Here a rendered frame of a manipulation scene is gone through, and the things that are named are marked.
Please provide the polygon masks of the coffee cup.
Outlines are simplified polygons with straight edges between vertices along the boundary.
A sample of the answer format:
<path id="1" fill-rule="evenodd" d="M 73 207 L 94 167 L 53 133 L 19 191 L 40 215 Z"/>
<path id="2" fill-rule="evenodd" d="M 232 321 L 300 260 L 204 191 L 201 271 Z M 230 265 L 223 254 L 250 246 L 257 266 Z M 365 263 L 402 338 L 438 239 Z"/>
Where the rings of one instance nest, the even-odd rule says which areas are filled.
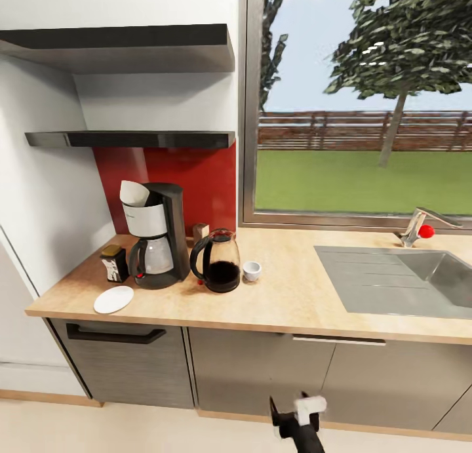
<path id="1" fill-rule="evenodd" d="M 255 281 L 260 276 L 261 269 L 257 262 L 247 262 L 243 266 L 244 275 L 249 281 Z"/>

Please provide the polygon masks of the paper coffee filter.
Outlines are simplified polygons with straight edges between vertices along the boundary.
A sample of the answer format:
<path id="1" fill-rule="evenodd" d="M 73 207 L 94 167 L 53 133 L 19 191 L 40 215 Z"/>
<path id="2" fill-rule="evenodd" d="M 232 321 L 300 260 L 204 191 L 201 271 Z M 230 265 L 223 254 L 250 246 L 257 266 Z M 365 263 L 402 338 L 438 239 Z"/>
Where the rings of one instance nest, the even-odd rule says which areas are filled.
<path id="1" fill-rule="evenodd" d="M 122 181 L 120 199 L 132 207 L 145 207 L 148 201 L 148 188 L 137 182 Z"/>

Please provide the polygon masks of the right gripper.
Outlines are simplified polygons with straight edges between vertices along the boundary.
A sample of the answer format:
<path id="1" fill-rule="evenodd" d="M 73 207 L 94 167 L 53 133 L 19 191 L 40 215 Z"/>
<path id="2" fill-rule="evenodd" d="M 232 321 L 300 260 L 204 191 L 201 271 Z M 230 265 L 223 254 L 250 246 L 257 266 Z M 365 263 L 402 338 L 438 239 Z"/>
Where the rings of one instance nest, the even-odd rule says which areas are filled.
<path id="1" fill-rule="evenodd" d="M 304 399 L 308 399 L 309 396 L 305 392 L 302 392 Z M 308 441 L 318 441 L 321 448 L 325 450 L 322 446 L 321 440 L 318 438 L 317 433 L 319 432 L 319 413 L 313 412 L 309 414 L 310 424 L 300 425 L 297 419 L 294 417 L 294 412 L 292 413 L 277 413 L 275 404 L 273 403 L 272 397 L 269 398 L 271 403 L 271 413 L 273 418 L 273 427 L 279 428 L 279 433 L 281 438 L 285 439 L 294 439 L 296 443 L 296 448 L 298 453 L 302 453 L 302 446 L 307 444 Z M 317 443 L 318 444 L 318 443 Z"/>

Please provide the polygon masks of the electric kettle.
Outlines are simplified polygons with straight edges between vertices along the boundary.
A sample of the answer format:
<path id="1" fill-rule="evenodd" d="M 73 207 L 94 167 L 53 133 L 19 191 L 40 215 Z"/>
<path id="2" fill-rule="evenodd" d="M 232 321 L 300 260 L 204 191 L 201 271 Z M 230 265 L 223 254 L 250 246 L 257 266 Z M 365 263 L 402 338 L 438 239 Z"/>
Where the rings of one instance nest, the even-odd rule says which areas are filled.
<path id="1" fill-rule="evenodd" d="M 198 241 L 189 257 L 191 271 L 215 293 L 235 290 L 241 280 L 240 254 L 235 240 L 236 232 L 226 228 L 215 229 Z M 203 274 L 197 271 L 198 254 L 203 252 Z"/>

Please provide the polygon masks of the bottle of coffee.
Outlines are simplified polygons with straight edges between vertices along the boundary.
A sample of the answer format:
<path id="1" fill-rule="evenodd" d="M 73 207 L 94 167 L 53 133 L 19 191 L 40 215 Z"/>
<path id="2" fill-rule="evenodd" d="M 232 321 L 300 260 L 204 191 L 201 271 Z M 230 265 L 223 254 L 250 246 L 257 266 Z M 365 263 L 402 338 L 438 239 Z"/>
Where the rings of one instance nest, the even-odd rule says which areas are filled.
<path id="1" fill-rule="evenodd" d="M 130 275 L 126 263 L 126 249 L 121 245 L 109 245 L 103 249 L 100 255 L 101 261 L 108 270 L 108 282 L 123 283 Z"/>

